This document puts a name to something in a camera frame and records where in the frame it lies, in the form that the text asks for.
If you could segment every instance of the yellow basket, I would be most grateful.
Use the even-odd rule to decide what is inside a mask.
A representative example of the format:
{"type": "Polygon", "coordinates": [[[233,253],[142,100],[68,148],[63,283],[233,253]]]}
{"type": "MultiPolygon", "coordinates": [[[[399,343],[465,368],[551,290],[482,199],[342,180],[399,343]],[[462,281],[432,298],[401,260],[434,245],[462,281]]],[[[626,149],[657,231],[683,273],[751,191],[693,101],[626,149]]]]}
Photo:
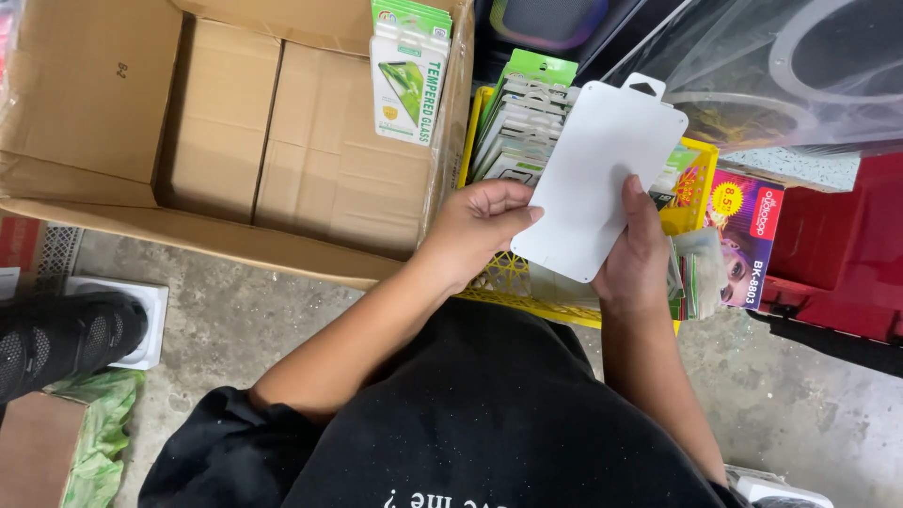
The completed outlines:
{"type": "MultiPolygon", "coordinates": [[[[458,176],[458,188],[467,183],[470,154],[473,151],[474,137],[477,134],[477,120],[490,97],[492,97],[491,87],[477,89],[477,96],[473,100],[473,110],[470,112],[467,142],[464,144],[461,173],[458,176]]],[[[718,162],[718,148],[708,143],[683,137],[681,145],[699,150],[700,154],[690,165],[690,169],[684,172],[677,182],[675,187],[677,196],[659,213],[662,218],[662,229],[668,235],[698,230],[703,226],[705,206],[708,195],[712,191],[712,178],[715,164],[718,162]]],[[[519,308],[548,319],[595,328],[602,327],[599,311],[578,306],[560,306],[533,299],[526,260],[511,252],[497,253],[486,269],[457,296],[519,308]]],[[[677,327],[678,322],[675,321],[675,332],[677,327]]]]}

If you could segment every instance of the open cardboard box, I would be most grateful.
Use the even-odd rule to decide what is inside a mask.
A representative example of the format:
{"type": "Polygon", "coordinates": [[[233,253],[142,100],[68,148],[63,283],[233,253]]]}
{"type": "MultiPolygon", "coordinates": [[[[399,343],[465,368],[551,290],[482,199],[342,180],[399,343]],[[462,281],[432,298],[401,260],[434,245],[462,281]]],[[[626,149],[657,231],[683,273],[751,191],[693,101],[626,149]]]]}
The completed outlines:
{"type": "MultiPolygon", "coordinates": [[[[360,61],[367,57],[373,31],[369,2],[175,0],[174,3],[79,0],[23,4],[15,43],[10,44],[6,54],[7,88],[0,111],[0,208],[362,289],[398,270],[425,234],[443,195],[457,179],[470,100],[471,0],[457,4],[455,0],[424,1],[448,9],[454,21],[442,104],[430,148],[378,137],[373,132],[365,136],[360,129],[351,134],[347,130],[339,132],[335,123],[330,123],[335,116],[322,113],[311,115],[305,120],[307,123],[298,127],[293,122],[296,115],[277,114],[280,97],[279,90],[275,92],[273,115],[265,123],[266,137],[261,137],[269,140],[264,146],[267,152],[279,145],[272,142],[274,139],[297,148],[302,136],[299,131],[304,131],[302,138],[304,143],[309,143],[308,152],[328,153],[330,142],[337,139],[334,136],[344,140],[346,146],[365,149],[366,153],[358,154],[357,160],[367,161],[379,177],[367,184],[366,174],[357,175],[351,187],[357,186],[352,191],[358,195],[344,194],[346,203],[341,205],[351,210],[345,214],[347,217],[366,219],[354,211],[354,206],[363,199],[361,196],[380,193],[379,178],[385,180],[397,167],[409,168],[405,160],[412,154],[424,161],[421,173],[416,176],[423,186],[416,238],[393,238],[387,244],[381,241],[383,232],[366,220],[343,224],[340,235],[303,225],[287,230],[306,236],[249,225],[274,227],[275,223],[271,222],[279,219],[279,206],[275,212],[261,208],[261,196],[275,193],[273,199],[279,203],[278,191],[284,187],[279,184],[278,171],[274,176],[276,183],[267,185],[264,162],[260,164],[263,173],[253,182],[256,188],[244,192],[253,196],[250,210],[252,215],[260,215],[258,219],[252,216],[246,220],[241,213],[224,215],[204,207],[197,207],[193,212],[165,208],[168,198],[172,198],[167,192],[175,187],[170,176],[156,172],[161,160],[165,162],[170,157],[171,162],[179,156],[163,150],[162,139],[164,125],[169,128],[180,123],[173,118],[167,121],[166,114],[183,12],[305,46],[292,51],[292,58],[299,65],[305,61],[319,61],[321,65],[296,73],[296,77],[302,77],[335,72],[336,59],[360,61]],[[332,133],[335,133],[333,137],[327,136],[332,133]],[[162,203],[158,203],[158,198],[163,198],[162,203]]],[[[277,72],[278,66],[284,67],[286,62],[281,54],[277,72]]],[[[343,83],[357,92],[371,90],[369,74],[366,76],[366,83],[361,81],[363,78],[355,80],[347,76],[343,83]]],[[[331,94],[335,89],[340,87],[325,87],[320,93],[331,94]]],[[[370,104],[364,109],[368,111],[368,128],[372,131],[371,93],[349,96],[349,100],[355,98],[359,103],[370,104]]],[[[316,105],[321,101],[309,102],[316,105]]],[[[354,161],[346,160],[346,153],[339,154],[340,165],[354,165],[354,161]]],[[[182,162],[188,167],[194,165],[200,172],[197,174],[207,175],[204,178],[208,180],[201,183],[235,185],[241,189],[252,184],[250,180],[233,177],[225,169],[218,171],[231,167],[234,161],[187,156],[182,162]]],[[[398,178],[404,180],[407,176],[403,171],[398,178]]],[[[387,187],[386,192],[391,193],[393,188],[397,186],[387,187]]],[[[313,194],[310,199],[322,198],[320,192],[313,194]]],[[[304,193],[296,193],[295,197],[305,199],[304,193]]],[[[335,206],[340,206],[339,199],[336,194],[335,206]]],[[[382,204],[386,221],[393,219],[391,202],[382,204]]]]}

